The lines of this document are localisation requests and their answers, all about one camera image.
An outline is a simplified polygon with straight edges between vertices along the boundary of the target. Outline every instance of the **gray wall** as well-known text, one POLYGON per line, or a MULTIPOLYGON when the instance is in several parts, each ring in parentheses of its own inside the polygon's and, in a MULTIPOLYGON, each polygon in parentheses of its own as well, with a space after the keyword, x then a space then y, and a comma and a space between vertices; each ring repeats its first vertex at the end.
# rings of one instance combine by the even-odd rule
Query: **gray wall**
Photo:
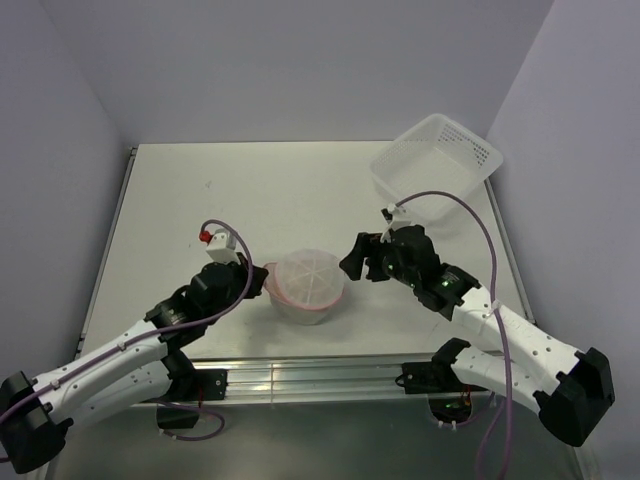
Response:
POLYGON ((556 0, 489 140, 540 324, 612 363, 593 440, 604 478, 640 478, 640 2, 556 0))
POLYGON ((0 151, 5 378, 73 357, 126 160, 36 0, 0 3, 0 151))
POLYGON ((131 142, 489 130, 552 0, 42 0, 131 142))

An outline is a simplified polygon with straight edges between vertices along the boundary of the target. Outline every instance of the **tabletop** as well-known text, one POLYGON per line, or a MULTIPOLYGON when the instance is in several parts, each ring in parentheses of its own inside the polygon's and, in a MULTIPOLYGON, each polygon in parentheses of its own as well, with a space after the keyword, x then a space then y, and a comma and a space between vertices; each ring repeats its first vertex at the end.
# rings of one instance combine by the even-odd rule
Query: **tabletop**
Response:
MULTIPOLYGON (((369 161, 387 142, 141 145, 115 222, 85 325, 84 352, 126 330, 187 283, 209 261, 199 227, 228 222, 256 265, 301 248, 344 256, 358 232, 385 227, 385 201, 374 191, 369 161)), ((524 314, 517 282, 489 194, 467 198, 496 243, 498 298, 524 314)), ((429 224, 442 261, 487 284, 489 252, 471 216, 455 207, 429 224)), ((247 300, 200 340, 192 359, 289 358, 435 352, 451 337, 481 349, 482 339, 418 303, 397 282, 349 282, 345 297, 319 325, 281 318, 265 294, 247 300)))

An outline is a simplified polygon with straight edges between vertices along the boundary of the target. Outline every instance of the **gray floor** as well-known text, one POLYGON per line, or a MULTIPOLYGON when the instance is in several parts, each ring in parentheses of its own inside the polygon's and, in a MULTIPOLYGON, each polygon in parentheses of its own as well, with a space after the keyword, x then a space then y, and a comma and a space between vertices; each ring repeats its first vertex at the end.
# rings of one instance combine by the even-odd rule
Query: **gray floor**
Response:
MULTIPOLYGON (((199 443, 160 437, 153 409, 129 410, 71 439, 55 478, 474 478, 476 449, 490 415, 451 433, 428 423, 424 407, 424 400, 226 407, 218 410, 228 418, 228 429, 199 443)), ((582 478, 571 449, 548 434, 531 412, 516 407, 508 478, 582 478)), ((487 478, 495 478, 499 468, 503 434, 498 428, 491 442, 487 478)))

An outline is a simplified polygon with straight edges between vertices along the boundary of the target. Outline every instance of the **white plastic basket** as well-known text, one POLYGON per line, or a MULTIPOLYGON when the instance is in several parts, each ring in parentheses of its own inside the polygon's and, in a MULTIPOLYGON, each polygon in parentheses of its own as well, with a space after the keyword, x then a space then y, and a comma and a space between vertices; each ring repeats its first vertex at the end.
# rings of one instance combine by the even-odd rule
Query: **white plastic basket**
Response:
MULTIPOLYGON (((397 202, 424 190, 443 190, 465 198, 502 164, 502 154, 445 115, 418 123, 371 162, 378 193, 397 202)), ((407 211, 426 222, 442 217, 456 204, 444 197, 424 197, 407 211)))

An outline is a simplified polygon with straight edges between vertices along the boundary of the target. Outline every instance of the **transparent lid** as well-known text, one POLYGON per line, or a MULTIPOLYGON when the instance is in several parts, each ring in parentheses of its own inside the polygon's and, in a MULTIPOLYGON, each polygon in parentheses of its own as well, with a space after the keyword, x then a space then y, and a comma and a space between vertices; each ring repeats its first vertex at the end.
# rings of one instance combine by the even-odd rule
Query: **transparent lid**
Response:
POLYGON ((322 250, 298 250, 276 264, 275 280, 284 299, 305 310, 328 308, 342 296, 344 272, 338 258, 322 250))

